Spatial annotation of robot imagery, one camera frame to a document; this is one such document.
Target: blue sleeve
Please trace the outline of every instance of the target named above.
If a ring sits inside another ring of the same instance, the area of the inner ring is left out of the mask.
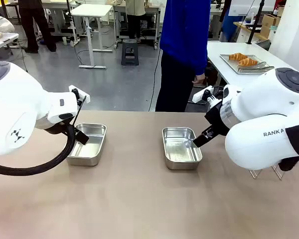
[[[205,73],[210,0],[185,0],[185,38],[196,75]]]

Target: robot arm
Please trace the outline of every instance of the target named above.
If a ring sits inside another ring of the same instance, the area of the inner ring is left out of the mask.
[[[44,172],[62,162],[71,152],[75,140],[85,144],[88,137],[70,122],[78,107],[90,96],[74,86],[67,93],[50,93],[18,66],[0,62],[0,155],[22,147],[34,128],[68,136],[64,150],[52,161],[30,169],[0,166],[0,173],[25,176]]]
[[[226,136],[229,157],[241,167],[278,163],[288,171],[299,161],[299,72],[274,69],[243,90],[227,85],[220,102],[204,94],[211,126],[193,141],[197,147],[220,134]]]

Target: gray stool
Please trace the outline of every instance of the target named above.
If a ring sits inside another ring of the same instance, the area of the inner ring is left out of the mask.
[[[123,40],[121,65],[139,65],[139,48],[138,43],[135,39]]]

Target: metal tongs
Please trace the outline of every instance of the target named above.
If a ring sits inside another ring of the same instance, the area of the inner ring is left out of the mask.
[[[258,63],[255,66],[243,66],[238,68],[238,72],[241,73],[265,73],[274,69],[274,66],[266,66],[267,63],[265,61]]]

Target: tray of croissants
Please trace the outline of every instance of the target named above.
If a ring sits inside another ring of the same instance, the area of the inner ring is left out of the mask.
[[[274,69],[255,55],[234,53],[231,55],[221,54],[220,57],[239,75],[262,75]]]

